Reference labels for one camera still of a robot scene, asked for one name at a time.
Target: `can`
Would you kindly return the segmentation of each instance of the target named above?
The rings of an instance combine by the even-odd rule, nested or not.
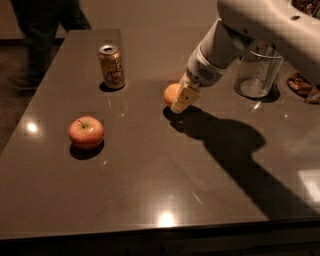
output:
[[[112,44],[103,45],[99,49],[99,60],[106,86],[110,89],[122,88],[125,79],[119,47]]]

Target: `pants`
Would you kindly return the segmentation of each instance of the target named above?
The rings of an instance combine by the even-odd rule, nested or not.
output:
[[[11,0],[27,47],[27,76],[39,84],[47,70],[59,23],[66,31],[91,29],[79,0]]]

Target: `red apple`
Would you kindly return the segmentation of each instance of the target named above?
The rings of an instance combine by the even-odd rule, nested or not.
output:
[[[103,141],[104,129],[99,120],[83,116],[72,122],[69,137],[73,145],[82,150],[91,150]]]

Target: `dark floor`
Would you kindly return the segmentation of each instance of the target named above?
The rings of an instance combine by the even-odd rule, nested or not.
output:
[[[58,47],[53,49],[52,57]],[[0,155],[33,96],[10,88],[14,77],[22,74],[25,64],[26,50],[22,43],[0,42]]]

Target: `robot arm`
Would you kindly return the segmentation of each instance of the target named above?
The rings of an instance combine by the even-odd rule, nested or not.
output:
[[[218,19],[191,54],[171,107],[181,113],[214,85],[229,64],[260,40],[275,47],[311,83],[320,85],[320,20],[287,0],[218,0]]]

